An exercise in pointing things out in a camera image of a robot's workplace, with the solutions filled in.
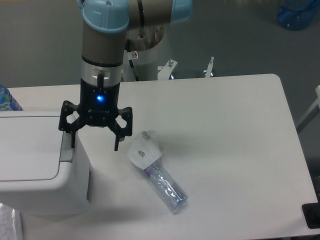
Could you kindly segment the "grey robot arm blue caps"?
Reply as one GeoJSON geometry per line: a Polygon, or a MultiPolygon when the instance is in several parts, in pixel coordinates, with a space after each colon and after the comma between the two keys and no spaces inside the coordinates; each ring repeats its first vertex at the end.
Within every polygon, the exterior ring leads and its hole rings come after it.
{"type": "Polygon", "coordinates": [[[79,104],[65,100],[58,128],[70,135],[84,126],[108,127],[119,143],[133,133],[133,110],[118,108],[127,31],[190,18],[190,0],[80,0],[83,19],[79,104]]]}

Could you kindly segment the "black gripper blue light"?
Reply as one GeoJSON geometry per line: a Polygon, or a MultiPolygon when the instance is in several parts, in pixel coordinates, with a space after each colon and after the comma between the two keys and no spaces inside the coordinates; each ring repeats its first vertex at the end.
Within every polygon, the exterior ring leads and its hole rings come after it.
{"type": "Polygon", "coordinates": [[[71,135],[71,148],[75,148],[76,133],[86,124],[95,127],[108,127],[115,134],[114,151],[119,148],[119,142],[133,134],[133,109],[128,106],[118,109],[120,84],[99,88],[84,80],[80,82],[80,102],[75,105],[65,100],[62,103],[58,129],[71,135]],[[72,123],[67,120],[77,112],[79,117],[72,123]],[[121,127],[116,118],[120,116],[125,122],[121,127]]]}

